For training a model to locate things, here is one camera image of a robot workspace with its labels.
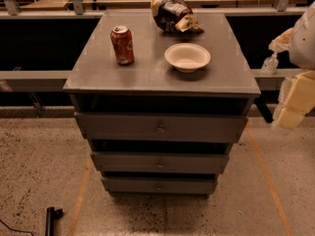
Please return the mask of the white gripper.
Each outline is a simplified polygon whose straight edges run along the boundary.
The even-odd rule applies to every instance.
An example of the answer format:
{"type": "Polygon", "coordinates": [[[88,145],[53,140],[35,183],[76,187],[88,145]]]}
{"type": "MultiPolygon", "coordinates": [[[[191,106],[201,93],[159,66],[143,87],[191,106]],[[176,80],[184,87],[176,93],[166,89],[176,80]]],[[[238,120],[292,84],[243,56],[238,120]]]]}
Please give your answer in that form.
{"type": "MultiPolygon", "coordinates": [[[[269,44],[269,49],[281,53],[289,50],[292,28],[285,30],[269,44]]],[[[315,71],[303,71],[293,78],[285,78],[279,104],[275,109],[275,124],[286,129],[297,127],[315,107],[315,71]]]]}

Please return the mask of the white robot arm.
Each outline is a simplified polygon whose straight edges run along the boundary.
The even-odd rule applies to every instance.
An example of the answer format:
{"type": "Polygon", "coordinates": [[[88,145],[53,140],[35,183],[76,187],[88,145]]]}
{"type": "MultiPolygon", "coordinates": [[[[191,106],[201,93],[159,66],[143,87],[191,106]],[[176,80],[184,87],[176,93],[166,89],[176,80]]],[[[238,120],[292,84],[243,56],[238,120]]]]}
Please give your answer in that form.
{"type": "Polygon", "coordinates": [[[272,40],[269,49],[278,53],[288,51],[289,61],[302,69],[283,81],[274,115],[277,126],[293,129],[315,107],[315,2],[293,28],[272,40]]]}

